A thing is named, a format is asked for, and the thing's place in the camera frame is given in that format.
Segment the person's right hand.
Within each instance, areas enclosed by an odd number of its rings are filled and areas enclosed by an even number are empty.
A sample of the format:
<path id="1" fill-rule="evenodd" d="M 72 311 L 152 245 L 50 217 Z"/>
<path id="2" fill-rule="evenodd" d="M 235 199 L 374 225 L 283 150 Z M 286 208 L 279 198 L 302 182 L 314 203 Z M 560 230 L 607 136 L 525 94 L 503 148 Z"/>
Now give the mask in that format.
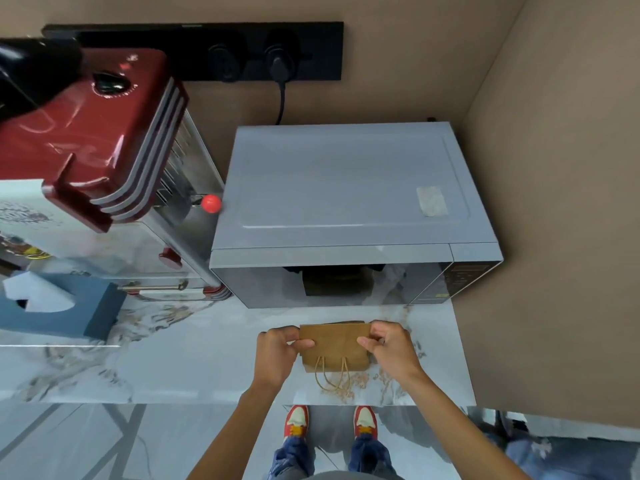
<path id="1" fill-rule="evenodd" d="M 407 392 L 428 379 L 409 332 L 397 322 L 373 321 L 367 337 L 380 339 L 381 349 L 371 353 L 384 370 Z"/>

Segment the person's left hand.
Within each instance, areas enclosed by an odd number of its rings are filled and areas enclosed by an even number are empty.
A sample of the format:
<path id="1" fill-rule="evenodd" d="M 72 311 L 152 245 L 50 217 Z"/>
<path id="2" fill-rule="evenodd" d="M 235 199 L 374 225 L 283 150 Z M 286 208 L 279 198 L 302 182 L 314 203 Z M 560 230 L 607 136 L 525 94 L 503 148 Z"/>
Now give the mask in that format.
<path id="1" fill-rule="evenodd" d="M 276 395 L 289 377 L 298 355 L 291 343 L 300 338 L 296 326 L 272 328 L 258 334 L 251 388 Z"/>

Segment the brown paper bag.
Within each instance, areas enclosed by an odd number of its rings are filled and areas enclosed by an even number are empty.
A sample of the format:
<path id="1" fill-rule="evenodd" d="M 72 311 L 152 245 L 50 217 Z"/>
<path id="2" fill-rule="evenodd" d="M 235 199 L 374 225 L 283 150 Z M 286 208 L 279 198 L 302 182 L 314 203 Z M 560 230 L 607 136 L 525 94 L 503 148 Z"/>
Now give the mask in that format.
<path id="1" fill-rule="evenodd" d="M 314 346 L 300 357 L 307 373 L 313 373 L 316 384 L 324 392 L 349 389 L 351 376 L 371 366 L 370 353 L 359 345 L 359 337 L 370 337 L 371 325 L 363 321 L 302 324 L 300 340 L 311 340 Z"/>

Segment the person's left forearm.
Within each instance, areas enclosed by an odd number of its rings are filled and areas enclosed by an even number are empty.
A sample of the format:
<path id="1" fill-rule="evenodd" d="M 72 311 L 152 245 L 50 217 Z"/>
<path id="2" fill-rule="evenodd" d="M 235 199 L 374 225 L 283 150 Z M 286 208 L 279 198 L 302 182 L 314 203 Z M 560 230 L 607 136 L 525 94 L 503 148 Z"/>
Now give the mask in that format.
<path id="1" fill-rule="evenodd" d="M 186 480 L 243 480 L 268 412 L 281 386 L 255 379 Z"/>

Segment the person's right forearm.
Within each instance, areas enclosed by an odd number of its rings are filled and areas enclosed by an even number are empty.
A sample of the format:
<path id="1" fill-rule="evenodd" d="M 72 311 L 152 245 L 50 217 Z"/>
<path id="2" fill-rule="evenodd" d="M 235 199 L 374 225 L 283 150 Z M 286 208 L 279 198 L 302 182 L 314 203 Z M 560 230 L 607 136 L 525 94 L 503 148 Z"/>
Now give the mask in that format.
<path id="1" fill-rule="evenodd" d="M 423 371 L 410 373 L 403 388 L 433 430 L 461 480 L 531 480 Z"/>

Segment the person's right shoe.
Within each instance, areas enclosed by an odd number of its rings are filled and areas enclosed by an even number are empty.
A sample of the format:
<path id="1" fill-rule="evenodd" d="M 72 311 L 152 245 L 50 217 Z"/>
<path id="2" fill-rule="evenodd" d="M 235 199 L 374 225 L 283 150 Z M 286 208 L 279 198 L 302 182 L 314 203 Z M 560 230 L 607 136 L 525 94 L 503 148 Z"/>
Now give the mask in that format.
<path id="1" fill-rule="evenodd" d="M 357 406 L 353 417 L 354 436 L 360 439 L 378 439 L 378 422 L 370 406 Z"/>

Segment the person's shoe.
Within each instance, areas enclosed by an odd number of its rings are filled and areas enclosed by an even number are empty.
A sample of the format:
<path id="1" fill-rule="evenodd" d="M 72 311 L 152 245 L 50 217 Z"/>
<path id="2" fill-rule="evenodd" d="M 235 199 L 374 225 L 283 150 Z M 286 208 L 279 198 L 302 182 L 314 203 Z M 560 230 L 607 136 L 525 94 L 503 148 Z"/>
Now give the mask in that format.
<path id="1" fill-rule="evenodd" d="M 309 409 L 307 405 L 293 405 L 286 416 L 284 441 L 305 440 L 309 427 Z"/>
<path id="2" fill-rule="evenodd" d="M 378 422 L 370 406 L 357 406 L 353 417 L 354 436 L 360 439 L 378 439 Z"/>

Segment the person's left shoe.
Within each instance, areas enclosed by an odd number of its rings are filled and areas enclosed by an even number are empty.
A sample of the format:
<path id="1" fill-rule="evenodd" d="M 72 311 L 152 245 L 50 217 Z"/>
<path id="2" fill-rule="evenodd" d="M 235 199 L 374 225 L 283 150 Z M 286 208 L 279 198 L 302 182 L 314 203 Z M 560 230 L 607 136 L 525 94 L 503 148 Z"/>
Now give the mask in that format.
<path id="1" fill-rule="evenodd" d="M 305 440 L 309 427 L 309 409 L 307 405 L 293 405 L 286 416 L 284 441 Z"/>

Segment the person's right leg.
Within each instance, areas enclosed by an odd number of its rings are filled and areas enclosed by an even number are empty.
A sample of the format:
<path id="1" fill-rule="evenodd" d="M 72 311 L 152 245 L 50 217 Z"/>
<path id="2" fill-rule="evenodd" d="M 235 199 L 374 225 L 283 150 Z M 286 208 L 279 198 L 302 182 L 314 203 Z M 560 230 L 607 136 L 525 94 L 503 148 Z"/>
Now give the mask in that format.
<path id="1" fill-rule="evenodd" d="M 385 479 L 396 477 L 388 449 L 371 433 L 363 433 L 355 438 L 348 471 Z"/>

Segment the person's leg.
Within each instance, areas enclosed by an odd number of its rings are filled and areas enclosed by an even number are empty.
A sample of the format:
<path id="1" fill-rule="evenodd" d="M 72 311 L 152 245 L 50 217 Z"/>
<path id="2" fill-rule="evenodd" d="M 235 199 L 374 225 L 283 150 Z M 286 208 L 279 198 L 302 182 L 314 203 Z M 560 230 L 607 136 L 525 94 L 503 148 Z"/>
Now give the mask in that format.
<path id="1" fill-rule="evenodd" d="M 388 449 L 371 433 L 363 433 L 355 438 L 348 471 L 385 479 L 396 477 Z"/>
<path id="2" fill-rule="evenodd" d="M 315 474 L 314 462 L 306 438 L 288 436 L 274 453 L 268 480 L 306 480 Z"/>

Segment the person's left leg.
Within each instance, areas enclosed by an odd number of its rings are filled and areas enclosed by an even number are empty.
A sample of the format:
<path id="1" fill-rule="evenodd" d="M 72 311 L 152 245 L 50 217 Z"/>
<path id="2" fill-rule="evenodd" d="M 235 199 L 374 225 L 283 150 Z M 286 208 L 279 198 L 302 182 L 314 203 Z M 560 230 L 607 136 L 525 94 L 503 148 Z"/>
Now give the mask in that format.
<path id="1" fill-rule="evenodd" d="M 315 474 L 314 462 L 306 438 L 288 436 L 274 453 L 268 480 L 306 480 Z"/>

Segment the silver microwave oven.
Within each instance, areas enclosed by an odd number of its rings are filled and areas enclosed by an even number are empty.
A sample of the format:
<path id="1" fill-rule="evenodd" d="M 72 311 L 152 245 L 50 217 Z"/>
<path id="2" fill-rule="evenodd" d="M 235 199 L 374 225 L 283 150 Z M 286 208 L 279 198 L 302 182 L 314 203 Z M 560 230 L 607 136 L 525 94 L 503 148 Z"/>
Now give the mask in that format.
<path id="1" fill-rule="evenodd" d="M 239 127 L 221 202 L 247 308 L 440 304 L 504 261 L 446 121 Z"/>

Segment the blue tissue box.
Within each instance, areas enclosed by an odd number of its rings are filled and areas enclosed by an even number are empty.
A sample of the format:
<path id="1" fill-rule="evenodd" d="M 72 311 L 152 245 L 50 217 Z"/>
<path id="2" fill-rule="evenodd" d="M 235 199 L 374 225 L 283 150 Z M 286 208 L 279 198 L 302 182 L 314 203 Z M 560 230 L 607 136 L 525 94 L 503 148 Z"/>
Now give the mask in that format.
<path id="1" fill-rule="evenodd" d="M 14 272 L 0 280 L 0 330 L 106 341 L 126 297 L 98 277 Z"/>

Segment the red retro popcorn machine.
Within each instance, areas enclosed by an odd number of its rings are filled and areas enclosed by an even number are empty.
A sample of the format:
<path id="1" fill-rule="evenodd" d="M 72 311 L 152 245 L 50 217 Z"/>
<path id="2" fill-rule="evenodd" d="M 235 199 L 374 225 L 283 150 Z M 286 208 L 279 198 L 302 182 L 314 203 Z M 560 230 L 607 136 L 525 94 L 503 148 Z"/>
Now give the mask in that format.
<path id="1" fill-rule="evenodd" d="M 224 182 L 167 55 L 81 50 L 75 83 L 0 123 L 0 242 L 132 295 L 228 298 L 209 267 Z"/>

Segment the white tissue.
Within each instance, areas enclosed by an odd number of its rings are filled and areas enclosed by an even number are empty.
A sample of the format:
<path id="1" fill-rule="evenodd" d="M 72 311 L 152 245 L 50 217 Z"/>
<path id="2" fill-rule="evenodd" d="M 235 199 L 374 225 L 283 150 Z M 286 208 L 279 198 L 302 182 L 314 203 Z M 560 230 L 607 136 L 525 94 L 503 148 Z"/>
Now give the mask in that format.
<path id="1" fill-rule="evenodd" d="M 6 298 L 30 313 L 56 313 L 73 308 L 75 297 L 38 274 L 27 271 L 1 282 Z"/>

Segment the black rounded appliance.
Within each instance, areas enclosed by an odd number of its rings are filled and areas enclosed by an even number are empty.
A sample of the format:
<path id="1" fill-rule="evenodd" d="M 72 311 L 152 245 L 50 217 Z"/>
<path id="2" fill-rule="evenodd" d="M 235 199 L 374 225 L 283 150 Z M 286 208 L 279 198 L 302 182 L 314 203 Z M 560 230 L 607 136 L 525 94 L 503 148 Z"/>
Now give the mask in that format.
<path id="1" fill-rule="evenodd" d="M 0 123 L 41 108 L 81 76 L 73 40 L 0 38 Z"/>

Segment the black wall socket panel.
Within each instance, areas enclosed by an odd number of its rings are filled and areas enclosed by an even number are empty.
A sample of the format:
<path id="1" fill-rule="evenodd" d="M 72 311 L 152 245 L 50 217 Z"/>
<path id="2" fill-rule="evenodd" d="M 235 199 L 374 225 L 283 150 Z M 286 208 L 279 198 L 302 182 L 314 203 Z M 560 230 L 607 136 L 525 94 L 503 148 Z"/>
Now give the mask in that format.
<path id="1" fill-rule="evenodd" d="M 343 22 L 47 24 L 47 38 L 75 39 L 86 48 L 153 48 L 167 55 L 183 81 L 274 81 L 265 50 L 283 43 L 295 53 L 292 80 L 338 81 Z"/>

